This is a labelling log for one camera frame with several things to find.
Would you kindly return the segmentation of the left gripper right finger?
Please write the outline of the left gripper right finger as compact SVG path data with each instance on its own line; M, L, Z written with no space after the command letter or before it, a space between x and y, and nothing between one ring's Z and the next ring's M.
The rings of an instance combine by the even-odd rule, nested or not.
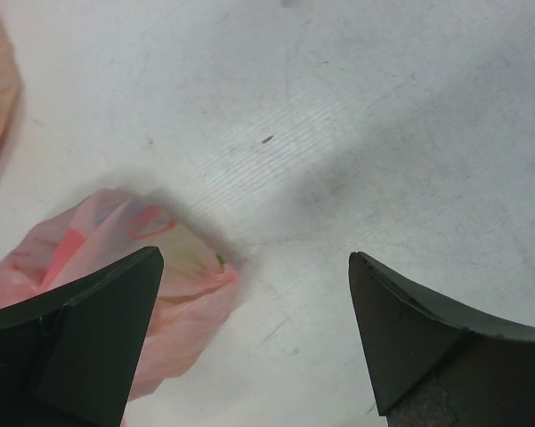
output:
M377 413L390 426L535 426L535 327L349 257Z

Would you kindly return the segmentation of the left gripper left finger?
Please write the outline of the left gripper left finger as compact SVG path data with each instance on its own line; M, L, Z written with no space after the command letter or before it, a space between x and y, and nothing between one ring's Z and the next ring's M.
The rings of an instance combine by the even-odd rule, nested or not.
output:
M148 246L0 309L0 426L119 426L163 269Z

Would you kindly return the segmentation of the pink plastic bag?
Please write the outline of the pink plastic bag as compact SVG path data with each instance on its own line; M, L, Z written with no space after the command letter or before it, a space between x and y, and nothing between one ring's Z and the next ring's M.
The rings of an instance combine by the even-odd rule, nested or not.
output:
M37 224L0 259L0 309L148 246L161 252L164 269L127 403L149 395L193 366L229 317L240 289L235 269L161 205L101 189Z

